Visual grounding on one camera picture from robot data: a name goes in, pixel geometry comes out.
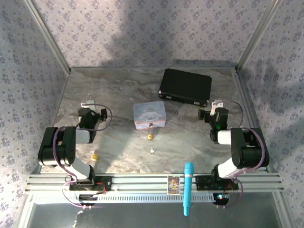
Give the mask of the pastel cartoon tin box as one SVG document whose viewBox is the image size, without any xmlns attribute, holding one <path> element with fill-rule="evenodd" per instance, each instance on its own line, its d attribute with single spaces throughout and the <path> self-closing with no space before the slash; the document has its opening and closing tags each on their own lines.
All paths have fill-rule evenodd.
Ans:
<svg viewBox="0 0 304 228">
<path fill-rule="evenodd" d="M 137 130 L 164 127 L 167 116 L 163 101 L 133 104 L 133 119 Z"/>
</svg>

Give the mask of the blue marker pen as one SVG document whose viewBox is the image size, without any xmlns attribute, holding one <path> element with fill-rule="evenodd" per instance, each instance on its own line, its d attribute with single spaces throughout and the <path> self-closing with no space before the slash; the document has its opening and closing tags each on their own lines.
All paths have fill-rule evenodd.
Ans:
<svg viewBox="0 0 304 228">
<path fill-rule="evenodd" d="M 184 191 L 183 191 L 183 214 L 186 217 L 190 214 L 193 174 L 194 174 L 194 165 L 192 162 L 187 162 L 184 168 Z"/>
</svg>

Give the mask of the small printed card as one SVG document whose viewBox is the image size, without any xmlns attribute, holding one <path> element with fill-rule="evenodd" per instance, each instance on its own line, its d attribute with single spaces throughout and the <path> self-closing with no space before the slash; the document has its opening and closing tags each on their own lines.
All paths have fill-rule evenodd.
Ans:
<svg viewBox="0 0 304 228">
<path fill-rule="evenodd" d="M 167 178 L 167 195 L 180 195 L 180 178 L 179 178 L 179 176 L 168 176 L 168 178 Z"/>
</svg>

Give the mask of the aluminium mounting rail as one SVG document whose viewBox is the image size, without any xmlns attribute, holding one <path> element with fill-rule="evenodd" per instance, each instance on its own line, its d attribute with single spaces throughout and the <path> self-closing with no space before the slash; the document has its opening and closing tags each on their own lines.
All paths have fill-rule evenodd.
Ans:
<svg viewBox="0 0 304 228">
<path fill-rule="evenodd" d="M 168 174 L 155 173 L 130 173 L 109 174 L 112 177 L 113 191 L 120 192 L 165 192 L 167 189 Z M 284 189 L 281 178 L 277 173 L 258 172 L 245 173 L 237 177 L 242 182 L 244 191 L 247 192 L 272 192 Z M 26 191 L 60 190 L 68 180 L 61 173 L 44 173 L 30 175 L 26 184 Z"/>
</svg>

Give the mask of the aluminium corner post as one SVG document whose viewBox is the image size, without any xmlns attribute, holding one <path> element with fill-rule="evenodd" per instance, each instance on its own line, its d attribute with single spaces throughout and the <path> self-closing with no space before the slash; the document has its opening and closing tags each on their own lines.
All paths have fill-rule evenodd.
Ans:
<svg viewBox="0 0 304 228">
<path fill-rule="evenodd" d="M 247 45 L 244 49 L 243 54 L 241 55 L 237 66 L 236 72 L 239 73 L 247 64 L 251 55 L 253 54 L 256 46 L 259 44 L 263 33 L 267 29 L 268 25 L 272 21 L 273 16 L 278 10 L 279 6 L 282 4 L 283 0 L 269 0 L 266 8 L 264 9 L 261 18 L 259 19 L 257 26 L 255 27 Z"/>
<path fill-rule="evenodd" d="M 44 39 L 46 40 L 47 44 L 49 45 L 56 60 L 59 62 L 61 68 L 64 70 L 64 72 L 66 74 L 69 74 L 70 67 L 68 66 L 68 63 L 66 62 L 64 55 L 62 54 L 59 46 L 57 45 L 55 38 L 53 37 L 45 20 L 43 19 L 43 16 L 40 13 L 35 1 L 34 0 L 23 0 L 23 2 L 27 6 L 31 16 L 33 17 L 34 21 L 36 22 L 40 32 L 42 33 Z"/>
</svg>

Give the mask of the black hard case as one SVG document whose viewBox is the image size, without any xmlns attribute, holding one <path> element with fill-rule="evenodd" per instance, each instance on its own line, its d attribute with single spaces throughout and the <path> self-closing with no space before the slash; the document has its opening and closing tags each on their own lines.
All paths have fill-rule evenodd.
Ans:
<svg viewBox="0 0 304 228">
<path fill-rule="evenodd" d="M 211 85 L 210 76 L 167 68 L 158 96 L 162 99 L 204 106 L 210 101 Z"/>
</svg>

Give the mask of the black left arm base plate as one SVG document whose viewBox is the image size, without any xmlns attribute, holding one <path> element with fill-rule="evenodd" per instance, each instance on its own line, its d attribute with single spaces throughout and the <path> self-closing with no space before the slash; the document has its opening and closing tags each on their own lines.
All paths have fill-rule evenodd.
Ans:
<svg viewBox="0 0 304 228">
<path fill-rule="evenodd" d="M 78 180 L 71 183 L 69 190 L 71 191 L 109 191 L 112 185 L 112 178 L 110 176 L 97 176 L 94 180 Z"/>
</svg>

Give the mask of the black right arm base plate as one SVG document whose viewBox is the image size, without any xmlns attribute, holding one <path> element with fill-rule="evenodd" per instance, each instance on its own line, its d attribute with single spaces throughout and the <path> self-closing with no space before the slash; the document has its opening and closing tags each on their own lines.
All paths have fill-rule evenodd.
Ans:
<svg viewBox="0 0 304 228">
<path fill-rule="evenodd" d="M 201 175 L 195 177 L 197 190 L 238 190 L 238 184 L 230 179 L 214 180 L 211 176 Z"/>
</svg>

